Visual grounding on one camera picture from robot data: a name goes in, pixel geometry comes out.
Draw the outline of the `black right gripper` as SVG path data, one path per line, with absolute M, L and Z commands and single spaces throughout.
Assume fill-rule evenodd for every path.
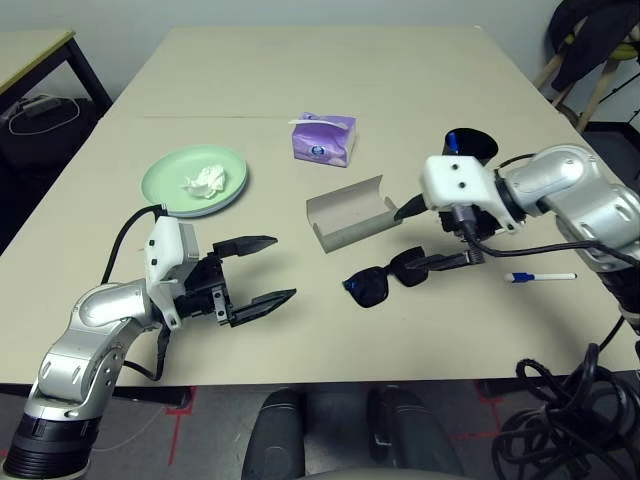
M 480 209 L 478 206 L 471 207 L 476 220 L 476 237 L 480 241 L 484 241 L 495 235 L 500 229 L 499 222 L 488 212 Z M 395 220 L 404 220 L 405 218 L 420 215 L 428 210 L 424 198 L 421 194 L 415 195 L 401 206 L 395 213 Z M 438 213 L 441 226 L 445 232 L 454 233 L 458 237 L 462 237 L 461 230 L 457 227 L 457 222 L 451 212 Z M 483 263 L 483 254 L 477 250 L 465 250 L 452 255 L 434 254 L 421 257 L 412 261 L 413 270 L 424 271 L 446 271 L 466 266 L 479 265 Z

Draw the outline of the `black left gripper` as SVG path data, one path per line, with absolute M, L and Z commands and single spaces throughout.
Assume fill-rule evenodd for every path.
M 267 235 L 241 236 L 212 245 L 184 281 L 185 293 L 174 300 L 180 318 L 213 314 L 220 325 L 238 327 L 264 317 L 287 302 L 296 289 L 273 291 L 253 298 L 239 308 L 230 302 L 222 263 L 223 258 L 257 253 L 278 242 Z

